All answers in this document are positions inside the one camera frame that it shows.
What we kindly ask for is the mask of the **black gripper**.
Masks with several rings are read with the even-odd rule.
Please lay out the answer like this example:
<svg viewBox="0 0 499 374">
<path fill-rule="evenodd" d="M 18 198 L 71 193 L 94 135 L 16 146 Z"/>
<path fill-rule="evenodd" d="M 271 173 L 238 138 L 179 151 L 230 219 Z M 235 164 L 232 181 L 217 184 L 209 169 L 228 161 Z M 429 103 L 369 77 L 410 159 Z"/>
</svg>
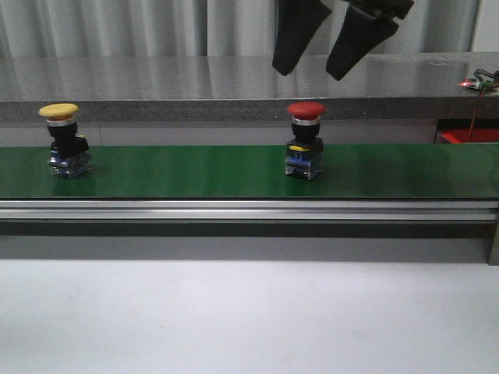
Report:
<svg viewBox="0 0 499 374">
<path fill-rule="evenodd" d="M 341 80 L 368 52 L 396 33 L 399 25 L 391 18 L 404 19 L 412 0 L 347 0 L 350 4 L 342 29 L 327 60 L 326 71 Z M 278 1 L 278 30 L 273 67 L 283 76 L 290 74 L 331 9 L 322 1 Z"/>
</svg>

